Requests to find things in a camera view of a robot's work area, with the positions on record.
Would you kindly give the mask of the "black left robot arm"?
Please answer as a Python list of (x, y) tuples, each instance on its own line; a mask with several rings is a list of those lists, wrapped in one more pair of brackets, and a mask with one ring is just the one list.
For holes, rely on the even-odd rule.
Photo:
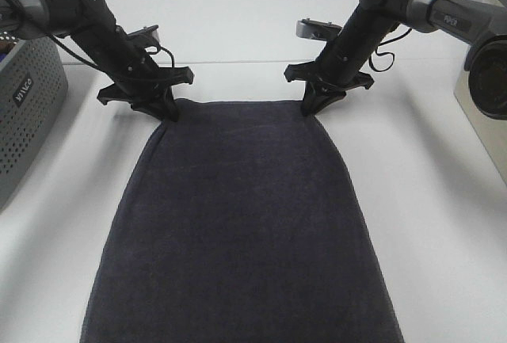
[(163, 49), (157, 26), (127, 33), (105, 0), (1, 0), (1, 29), (21, 40), (70, 37), (86, 53), (83, 63), (112, 80), (97, 95), (103, 105), (123, 101), (134, 111), (176, 121), (172, 88), (193, 82), (189, 67), (160, 67), (153, 60)]

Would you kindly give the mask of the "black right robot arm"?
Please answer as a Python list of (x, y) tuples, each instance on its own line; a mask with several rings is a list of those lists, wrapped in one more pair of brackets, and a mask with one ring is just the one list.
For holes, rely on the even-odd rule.
[(326, 43), (315, 60), (284, 72), (288, 82), (305, 83), (301, 113), (320, 112), (348, 90), (369, 89), (374, 80), (360, 69), (400, 25), (422, 33), (441, 30), (468, 44), (463, 69), (473, 103), (491, 119), (506, 118), (506, 9), (471, 0), (359, 0), (343, 26), (298, 21), (298, 37)]

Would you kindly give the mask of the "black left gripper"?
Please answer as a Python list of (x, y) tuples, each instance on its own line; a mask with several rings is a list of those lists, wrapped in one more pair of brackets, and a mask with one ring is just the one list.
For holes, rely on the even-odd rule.
[(194, 73), (189, 67), (159, 67), (155, 78), (120, 77), (100, 90), (97, 99), (107, 105), (110, 101), (127, 102), (131, 109), (158, 120), (179, 120), (179, 110), (173, 98), (172, 86), (192, 84)]

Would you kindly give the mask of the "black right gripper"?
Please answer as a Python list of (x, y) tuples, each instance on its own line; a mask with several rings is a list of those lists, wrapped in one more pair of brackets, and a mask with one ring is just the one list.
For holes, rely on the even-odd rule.
[(305, 83), (300, 110), (304, 116), (309, 116), (342, 100), (343, 91), (357, 87), (368, 90), (373, 85), (374, 79), (370, 74), (360, 72), (365, 61), (366, 58), (358, 59), (351, 55), (317, 58), (307, 63), (289, 64), (284, 71), (284, 77), (288, 82)]

